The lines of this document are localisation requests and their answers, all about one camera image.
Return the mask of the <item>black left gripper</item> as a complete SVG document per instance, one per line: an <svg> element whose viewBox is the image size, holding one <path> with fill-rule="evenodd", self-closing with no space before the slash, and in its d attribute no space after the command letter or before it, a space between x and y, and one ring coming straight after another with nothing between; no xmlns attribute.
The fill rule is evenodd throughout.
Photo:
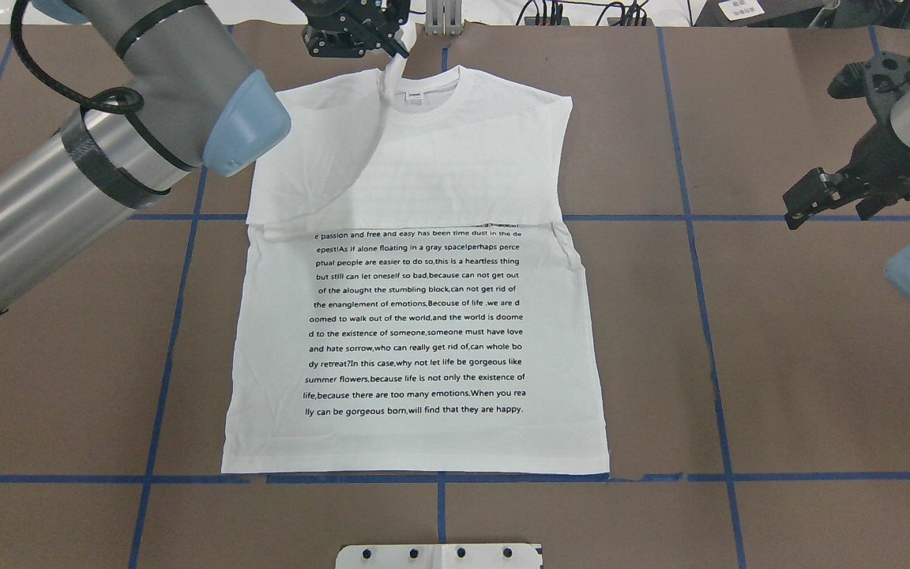
<svg viewBox="0 0 910 569"><path fill-rule="evenodd" d="M409 1L294 1L307 26L303 42L317 58L362 58L383 50L408 58L402 37L408 22Z"/></svg>

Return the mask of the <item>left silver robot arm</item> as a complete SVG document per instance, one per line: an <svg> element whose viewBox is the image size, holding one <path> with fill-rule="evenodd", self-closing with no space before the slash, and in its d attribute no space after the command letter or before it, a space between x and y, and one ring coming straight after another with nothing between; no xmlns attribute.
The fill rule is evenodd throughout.
<svg viewBox="0 0 910 569"><path fill-rule="evenodd" d="M228 177L289 132L288 111L205 1L39 1L90 23L131 72L126 85L80 94L39 67L22 39L28 3L9 25L23 65L76 111L0 178L0 318L91 242L166 198L189 172Z"/></svg>

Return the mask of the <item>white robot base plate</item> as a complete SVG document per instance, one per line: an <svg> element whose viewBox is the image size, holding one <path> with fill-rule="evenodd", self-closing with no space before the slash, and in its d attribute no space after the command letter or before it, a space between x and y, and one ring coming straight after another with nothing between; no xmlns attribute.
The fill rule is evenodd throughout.
<svg viewBox="0 0 910 569"><path fill-rule="evenodd" d="M339 551L336 568L542 568L539 545L466 543L353 545Z"/></svg>

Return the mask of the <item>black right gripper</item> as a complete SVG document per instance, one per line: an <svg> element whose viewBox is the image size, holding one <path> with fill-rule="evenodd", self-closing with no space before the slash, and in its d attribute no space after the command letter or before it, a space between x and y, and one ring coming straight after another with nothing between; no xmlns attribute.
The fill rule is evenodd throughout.
<svg viewBox="0 0 910 569"><path fill-rule="evenodd" d="M880 210L907 198L906 184L885 164L859 163L834 173L816 167L784 192L784 219L788 229L796 230L816 213L857 201L857 216L869 220Z"/></svg>

